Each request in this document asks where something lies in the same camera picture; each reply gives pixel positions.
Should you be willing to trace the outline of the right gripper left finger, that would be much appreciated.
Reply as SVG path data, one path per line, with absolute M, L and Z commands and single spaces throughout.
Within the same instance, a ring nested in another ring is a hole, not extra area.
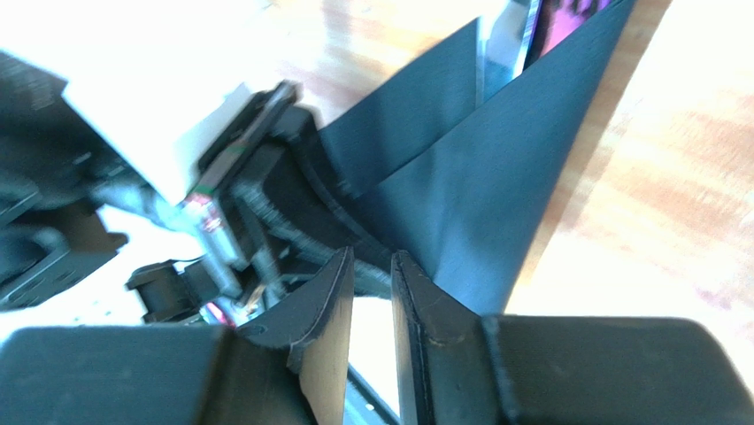
M 1 346 L 4 424 L 340 424 L 354 255 L 239 328 L 22 328 Z

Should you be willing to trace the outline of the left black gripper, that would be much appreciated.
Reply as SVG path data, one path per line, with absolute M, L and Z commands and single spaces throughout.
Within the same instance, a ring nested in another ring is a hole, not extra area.
M 387 299 L 389 249 L 347 211 L 338 176 L 298 87 L 255 94 L 198 160 L 178 218 L 204 248 L 133 272 L 145 323 L 243 324 L 351 248 L 355 291 Z

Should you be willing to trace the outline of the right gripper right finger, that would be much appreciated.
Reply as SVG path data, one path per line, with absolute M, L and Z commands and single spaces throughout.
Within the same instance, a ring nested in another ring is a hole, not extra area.
M 677 318 L 480 316 L 392 259 L 405 424 L 750 424 L 719 343 Z

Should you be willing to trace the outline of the black paper napkin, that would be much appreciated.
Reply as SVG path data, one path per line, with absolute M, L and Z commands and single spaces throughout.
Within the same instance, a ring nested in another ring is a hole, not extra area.
M 476 313 L 503 311 L 634 8 L 612 1 L 481 106 L 477 19 L 322 130 L 350 208 Z

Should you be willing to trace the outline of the iridescent fork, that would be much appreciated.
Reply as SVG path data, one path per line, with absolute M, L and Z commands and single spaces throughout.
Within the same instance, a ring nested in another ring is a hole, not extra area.
M 554 49 L 611 2 L 611 0 L 540 1 L 524 68 L 531 66 L 540 57 Z

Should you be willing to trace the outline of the silver knife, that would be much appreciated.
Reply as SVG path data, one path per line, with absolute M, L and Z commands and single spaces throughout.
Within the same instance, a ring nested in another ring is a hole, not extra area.
M 523 72 L 540 10 L 538 0 L 494 1 L 477 19 L 477 106 Z

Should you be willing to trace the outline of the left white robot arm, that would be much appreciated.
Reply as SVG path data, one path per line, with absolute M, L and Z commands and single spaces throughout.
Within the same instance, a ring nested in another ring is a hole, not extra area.
M 309 208 L 308 231 L 278 208 L 241 194 L 248 181 L 228 175 L 225 189 L 212 205 L 223 227 L 204 230 L 187 203 L 175 204 L 154 190 L 125 157 L 122 140 L 108 132 L 96 115 L 132 128 L 127 141 L 166 166 L 160 152 L 166 139 L 148 124 L 151 115 L 182 124 L 192 137 L 219 140 L 228 150 L 235 138 L 270 113 L 268 136 L 288 143 L 314 134 L 310 114 L 275 91 L 251 94 L 238 87 L 214 110 L 204 102 L 180 98 L 171 108 L 158 108 L 145 82 L 131 81 L 116 91 L 113 81 L 70 81 L 23 58 L 1 55 L 1 308 L 14 311 L 38 306 L 114 258 L 125 243 L 122 234 L 106 231 L 97 209 L 110 205 L 140 215 L 161 228 L 196 237 L 204 255 L 188 259 L 178 271 L 174 260 L 136 270 L 127 283 L 145 307 L 143 320 L 180 322 L 204 308 L 220 309 L 223 301 L 257 305 L 266 290 L 288 295 L 309 281 L 325 258 L 340 245 L 355 251 L 360 297 L 387 299 L 388 277 L 379 263 L 380 247 L 360 240 L 351 223 L 335 210 L 334 198 L 311 168 L 285 150 L 281 172 L 264 175 L 283 181 L 283 192 L 298 189 L 293 204 Z

